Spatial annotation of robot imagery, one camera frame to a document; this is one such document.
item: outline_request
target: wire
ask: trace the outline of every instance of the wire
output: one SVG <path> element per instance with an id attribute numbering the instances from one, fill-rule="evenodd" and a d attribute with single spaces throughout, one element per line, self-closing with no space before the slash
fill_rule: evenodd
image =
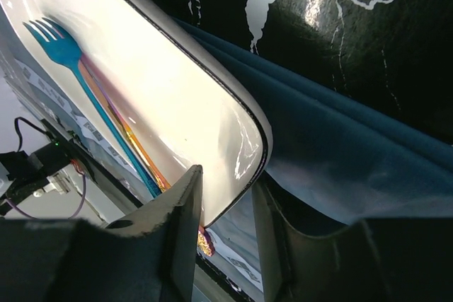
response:
<path id="1" fill-rule="evenodd" d="M 14 119 L 14 129 L 15 129 L 18 137 L 19 137 L 19 147 L 17 148 L 17 152 L 19 152 L 22 149 L 22 144 L 23 144 L 23 136 L 22 136 L 21 129 L 19 127 L 19 121 L 20 120 L 22 122 L 26 123 L 28 126 L 30 126 L 33 129 L 35 129 L 36 131 L 39 131 L 40 133 L 45 134 L 46 136 L 48 136 L 49 138 L 52 139 L 52 135 L 49 132 L 41 129 L 40 127 L 37 127 L 36 125 L 34 125 L 32 122 L 30 122 L 29 120 L 27 120 L 24 117 L 17 117 L 17 118 Z"/>
<path id="2" fill-rule="evenodd" d="M 76 217 L 79 214 L 79 212 L 82 210 L 82 207 L 84 206 L 84 202 L 85 202 L 85 197 L 86 197 L 86 176 L 83 173 L 81 173 L 79 170 L 77 170 L 77 168 L 76 168 L 76 171 L 80 175 L 82 175 L 82 183 L 83 183 L 82 184 L 82 197 L 81 197 L 80 204 L 77 207 L 77 210 L 69 217 L 70 219 L 73 219 L 74 217 Z M 22 216 L 28 217 L 29 219 L 39 219 L 38 217 L 34 217 L 34 216 L 31 216 L 30 214 L 27 214 L 25 211 L 23 211 L 21 208 L 19 208 L 16 204 L 14 204 L 13 201 L 11 201 L 8 197 L 6 197 L 5 200 L 12 209 L 16 210 Z"/>

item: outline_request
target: black cable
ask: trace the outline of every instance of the black cable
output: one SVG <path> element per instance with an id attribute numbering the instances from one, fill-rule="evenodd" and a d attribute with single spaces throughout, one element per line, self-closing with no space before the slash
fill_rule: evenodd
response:
<path id="1" fill-rule="evenodd" d="M 30 122 L 29 120 L 27 120 L 24 117 L 17 117 L 14 119 L 14 129 L 19 137 L 19 147 L 17 148 L 17 152 L 19 152 L 22 149 L 22 143 L 23 143 L 22 132 L 21 132 L 21 129 L 19 128 L 19 120 L 26 123 L 28 126 L 32 127 L 36 131 L 39 131 L 40 133 L 45 134 L 46 136 L 48 136 L 49 138 L 52 139 L 52 134 L 50 134 L 49 132 L 41 129 L 40 127 L 37 127 L 36 125 L 34 125 L 32 122 Z"/>

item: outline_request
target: white plate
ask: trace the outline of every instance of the white plate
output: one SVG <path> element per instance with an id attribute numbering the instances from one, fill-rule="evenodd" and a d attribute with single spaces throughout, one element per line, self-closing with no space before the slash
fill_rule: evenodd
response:
<path id="1" fill-rule="evenodd" d="M 51 61 L 23 22 L 53 18 L 105 75 L 105 89 L 173 184 L 203 166 L 202 225 L 258 177 L 272 148 L 255 100 L 150 0 L 0 0 L 25 47 L 124 158 L 74 75 Z"/>

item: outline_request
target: white label strip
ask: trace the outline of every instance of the white label strip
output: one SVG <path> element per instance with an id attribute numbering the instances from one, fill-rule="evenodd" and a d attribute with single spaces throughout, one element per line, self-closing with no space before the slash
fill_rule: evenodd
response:
<path id="1" fill-rule="evenodd" d="M 214 243 L 215 252 L 230 262 L 235 268 L 256 288 L 263 291 L 263 280 L 261 274 L 245 261 L 237 252 L 234 252 L 222 239 L 212 230 L 207 231 Z"/>
<path id="2" fill-rule="evenodd" d="M 113 159 L 116 160 L 118 164 L 120 164 L 124 169 L 129 171 L 139 180 L 142 180 L 140 176 L 137 174 L 137 171 L 110 145 L 110 143 L 101 135 L 101 133 L 85 118 L 76 115 L 76 113 L 72 110 L 71 105 L 69 102 L 60 96 L 58 92 L 55 91 L 49 83 L 47 83 L 44 79 L 42 79 L 36 72 L 34 72 L 30 67 L 25 65 L 23 62 L 20 62 L 16 59 L 19 66 L 22 68 L 22 74 L 25 76 L 27 81 L 34 85 L 36 88 L 39 88 L 47 97 L 49 97 L 55 104 L 61 107 L 68 115 L 74 118 L 74 121 L 80 127 L 82 134 L 85 138 L 88 138 L 97 145 L 101 146 L 102 149 Z M 47 108 L 44 103 L 41 103 L 46 112 L 52 112 L 51 109 Z"/>

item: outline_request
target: fork head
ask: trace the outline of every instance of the fork head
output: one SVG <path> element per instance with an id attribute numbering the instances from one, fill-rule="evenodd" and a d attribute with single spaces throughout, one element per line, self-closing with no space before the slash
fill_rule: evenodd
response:
<path id="1" fill-rule="evenodd" d="M 24 23 L 24 26 L 52 61 L 74 70 L 79 63 L 82 51 L 62 26 L 47 18 Z"/>

